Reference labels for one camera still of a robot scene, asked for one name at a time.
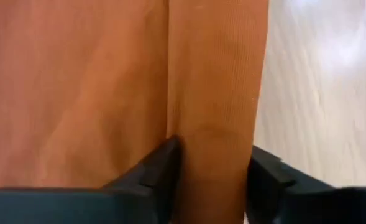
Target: orange corduroy fabric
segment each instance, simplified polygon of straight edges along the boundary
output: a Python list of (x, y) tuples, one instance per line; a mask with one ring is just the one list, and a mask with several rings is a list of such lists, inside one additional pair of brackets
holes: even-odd
[(0, 186), (98, 187), (167, 136), (178, 223), (241, 223), (267, 0), (0, 0)]

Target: pant leg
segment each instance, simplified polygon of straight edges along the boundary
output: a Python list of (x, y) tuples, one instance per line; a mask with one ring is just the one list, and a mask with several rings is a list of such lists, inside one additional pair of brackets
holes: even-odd
[(243, 223), (266, 0), (170, 1), (168, 134), (185, 141), (179, 223)]
[(165, 138), (167, 2), (0, 0), (0, 186), (100, 186)]

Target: floor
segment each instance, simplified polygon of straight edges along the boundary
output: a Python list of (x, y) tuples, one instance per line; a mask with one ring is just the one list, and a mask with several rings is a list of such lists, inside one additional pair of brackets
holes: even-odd
[(335, 186), (366, 185), (366, 0), (270, 0), (254, 143)]

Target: black plastic object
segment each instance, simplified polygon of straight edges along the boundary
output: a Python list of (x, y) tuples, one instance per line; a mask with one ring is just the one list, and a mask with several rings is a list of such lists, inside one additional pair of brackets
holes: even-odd
[(174, 136), (101, 189), (0, 189), (0, 223), (167, 224), (180, 163)]
[(366, 188), (335, 189), (254, 147), (246, 212), (250, 224), (366, 223)]

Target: light wood floor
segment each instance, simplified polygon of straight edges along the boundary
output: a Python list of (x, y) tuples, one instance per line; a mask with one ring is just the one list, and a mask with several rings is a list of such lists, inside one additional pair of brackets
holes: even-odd
[(366, 0), (270, 0), (254, 143), (332, 185), (366, 185)]

